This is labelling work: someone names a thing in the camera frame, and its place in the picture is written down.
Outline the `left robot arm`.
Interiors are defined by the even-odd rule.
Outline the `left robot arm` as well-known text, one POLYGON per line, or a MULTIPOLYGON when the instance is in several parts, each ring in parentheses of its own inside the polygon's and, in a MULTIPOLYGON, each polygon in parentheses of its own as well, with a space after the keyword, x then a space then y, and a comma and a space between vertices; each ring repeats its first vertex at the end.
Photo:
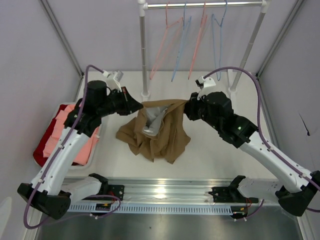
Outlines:
POLYGON ((102 80, 87 81, 83 97, 67 115, 53 153, 31 183, 21 183, 17 189, 27 206, 59 220, 73 203, 86 198, 107 198, 108 179, 97 173, 65 188, 62 188, 63 181, 80 150, 101 125, 103 117, 115 113, 127 116, 142 108, 143 105, 124 86, 111 89, 102 80))

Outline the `tan brown skirt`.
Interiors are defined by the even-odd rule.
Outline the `tan brown skirt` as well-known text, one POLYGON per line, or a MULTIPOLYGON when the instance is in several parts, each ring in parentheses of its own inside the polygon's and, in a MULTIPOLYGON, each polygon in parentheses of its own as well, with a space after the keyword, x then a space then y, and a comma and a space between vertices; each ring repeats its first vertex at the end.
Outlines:
POLYGON ((186 103, 185 99, 144 101, 137 116, 121 126, 115 136, 128 144, 134 155, 173 164, 191 141, 183 127, 186 103))

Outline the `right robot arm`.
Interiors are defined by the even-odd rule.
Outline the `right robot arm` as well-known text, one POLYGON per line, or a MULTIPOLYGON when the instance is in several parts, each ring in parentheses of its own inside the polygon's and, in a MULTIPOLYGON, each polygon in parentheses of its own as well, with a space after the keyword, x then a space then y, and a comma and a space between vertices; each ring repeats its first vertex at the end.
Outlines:
POLYGON ((231 100, 221 91, 204 96, 193 92, 184 113, 191 121, 206 122, 223 141, 256 159, 276 177, 265 180, 238 175, 229 186, 212 188, 210 195, 214 202, 267 200, 278 203, 296 217, 305 213, 320 186, 319 171, 301 167, 266 140, 253 122, 234 113, 231 100))

